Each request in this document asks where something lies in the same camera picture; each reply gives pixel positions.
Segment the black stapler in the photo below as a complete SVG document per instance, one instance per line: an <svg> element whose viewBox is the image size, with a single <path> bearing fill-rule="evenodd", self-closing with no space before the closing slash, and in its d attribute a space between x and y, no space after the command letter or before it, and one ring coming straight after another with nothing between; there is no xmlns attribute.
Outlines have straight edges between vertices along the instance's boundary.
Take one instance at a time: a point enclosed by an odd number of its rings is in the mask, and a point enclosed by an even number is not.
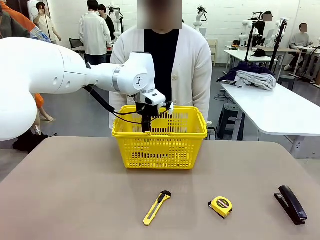
<svg viewBox="0 0 320 240"><path fill-rule="evenodd" d="M290 187L281 186L279 187L279 191L280 193L275 193L274 196L289 215L293 223L295 225L305 224L305 220L308 218L307 214Z"/></svg>

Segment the gray jacket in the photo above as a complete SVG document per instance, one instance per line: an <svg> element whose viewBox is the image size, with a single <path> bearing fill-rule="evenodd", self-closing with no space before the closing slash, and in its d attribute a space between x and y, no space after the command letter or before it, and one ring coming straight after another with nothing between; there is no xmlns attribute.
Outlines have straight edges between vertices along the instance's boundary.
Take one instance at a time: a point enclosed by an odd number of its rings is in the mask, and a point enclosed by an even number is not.
<svg viewBox="0 0 320 240"><path fill-rule="evenodd" d="M3 12L0 32L3 38L22 37L29 38L30 34L27 29L22 27L7 12Z"/></svg>

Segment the plastic basket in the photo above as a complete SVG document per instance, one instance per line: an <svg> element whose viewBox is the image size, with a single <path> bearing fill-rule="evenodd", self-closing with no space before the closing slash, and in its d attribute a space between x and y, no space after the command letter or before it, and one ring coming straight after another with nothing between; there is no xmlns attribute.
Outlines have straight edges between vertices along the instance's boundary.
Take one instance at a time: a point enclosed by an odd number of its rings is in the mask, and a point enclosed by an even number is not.
<svg viewBox="0 0 320 240"><path fill-rule="evenodd" d="M120 113L136 111L136 106L124 106ZM121 116L141 123L138 114ZM114 121L112 135L116 137L124 166L127 169L192 169L202 141L207 137L207 125L196 107L175 106L172 115L164 113L155 119L151 132L142 132L141 124Z"/></svg>

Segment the folded clothing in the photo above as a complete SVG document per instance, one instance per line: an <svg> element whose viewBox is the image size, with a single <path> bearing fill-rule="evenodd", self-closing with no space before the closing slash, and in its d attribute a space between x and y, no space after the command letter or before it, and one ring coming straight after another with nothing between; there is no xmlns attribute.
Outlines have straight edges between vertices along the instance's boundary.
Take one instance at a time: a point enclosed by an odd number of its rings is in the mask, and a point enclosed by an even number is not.
<svg viewBox="0 0 320 240"><path fill-rule="evenodd" d="M224 80L234 81L238 71L245 71L245 72L256 73L256 74L270 74L272 76L275 75L273 72L269 71L269 69L264 66L258 66L255 63L249 64L245 61L241 61L241 62L239 62L238 66L231 69L227 75L220 77L217 80L217 82L221 82Z"/></svg>
<svg viewBox="0 0 320 240"><path fill-rule="evenodd" d="M264 90L272 90L277 85L277 80L274 76L267 73L254 73L247 71L238 71L234 81L230 84L235 84L238 88L243 88L247 85L255 85Z"/></svg>

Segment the black bag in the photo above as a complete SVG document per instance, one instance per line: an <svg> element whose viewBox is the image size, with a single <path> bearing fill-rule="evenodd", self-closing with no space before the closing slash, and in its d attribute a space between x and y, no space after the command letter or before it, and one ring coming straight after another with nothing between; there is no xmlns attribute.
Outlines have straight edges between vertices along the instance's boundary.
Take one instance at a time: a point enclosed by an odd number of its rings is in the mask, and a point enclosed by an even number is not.
<svg viewBox="0 0 320 240"><path fill-rule="evenodd" d="M29 129L26 133L18 137L13 144L13 149L30 154L43 140L49 138L48 135L41 133L41 136L35 135Z"/></svg>

